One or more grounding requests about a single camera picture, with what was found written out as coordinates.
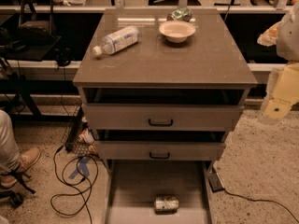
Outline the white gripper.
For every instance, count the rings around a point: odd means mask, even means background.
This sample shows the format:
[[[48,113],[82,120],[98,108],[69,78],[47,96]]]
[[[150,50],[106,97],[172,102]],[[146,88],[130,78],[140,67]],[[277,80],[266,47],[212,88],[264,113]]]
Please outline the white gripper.
[[[268,101],[263,113],[270,119],[283,119],[299,102],[299,63],[287,63],[282,69],[274,68],[268,78]]]

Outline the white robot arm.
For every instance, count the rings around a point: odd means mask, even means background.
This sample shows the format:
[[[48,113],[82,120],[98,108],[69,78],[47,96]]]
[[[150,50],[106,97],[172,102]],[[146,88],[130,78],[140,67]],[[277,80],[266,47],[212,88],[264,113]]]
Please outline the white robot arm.
[[[276,46],[277,55],[287,61],[274,68],[267,81],[266,96],[261,105],[260,122],[280,122],[299,102],[299,1],[257,39],[262,46]]]

